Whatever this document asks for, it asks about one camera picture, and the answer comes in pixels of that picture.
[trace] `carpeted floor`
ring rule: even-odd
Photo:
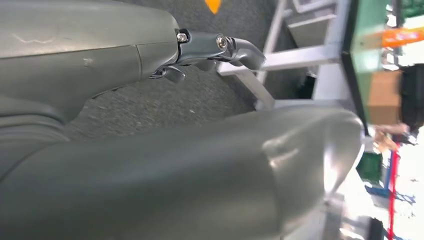
[[[122,0],[172,13],[181,28],[219,32],[246,39],[263,49],[275,9],[274,0],[222,0],[213,15],[204,0]],[[277,50],[294,48],[288,30],[282,30]],[[89,100],[71,122],[67,134],[74,140],[133,135],[150,128],[201,125],[254,110],[254,97],[238,80],[216,72],[183,69],[184,82],[166,79],[143,82]],[[266,87],[278,99],[294,97],[304,69],[272,72]]]

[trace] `metal frame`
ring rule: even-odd
[[[275,100],[263,86],[267,71],[295,69],[319,66],[312,101],[331,100],[352,102],[349,85],[341,61],[344,32],[347,24],[351,0],[339,0],[335,18],[330,21],[325,43],[312,47],[298,48],[280,52],[272,52],[280,35],[283,17],[286,14],[287,0],[279,0],[271,23],[264,54],[266,63],[255,75],[246,67],[237,67],[222,63],[217,71],[222,76],[236,76],[258,99],[257,110],[273,109],[285,106],[287,100]]]

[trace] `green panel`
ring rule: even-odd
[[[359,1],[356,27],[350,49],[367,122],[370,119],[367,102],[372,74],[383,68],[381,64],[382,49],[378,47],[378,44],[374,47],[365,44],[365,38],[384,30],[387,3],[387,0]]]
[[[382,178],[383,155],[364,152],[356,170],[360,178],[379,183]]]

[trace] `green crate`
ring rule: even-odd
[[[363,180],[376,184],[382,179],[382,169],[383,155],[370,152],[365,152],[362,155],[356,167],[356,171]]]

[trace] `orange marker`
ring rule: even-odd
[[[213,14],[218,13],[218,10],[220,9],[220,6],[221,6],[221,0],[204,0],[204,2],[206,3],[206,5],[209,7],[209,10]]]
[[[406,44],[424,41],[424,32],[421,29],[390,29],[382,35],[384,48],[396,48]]]

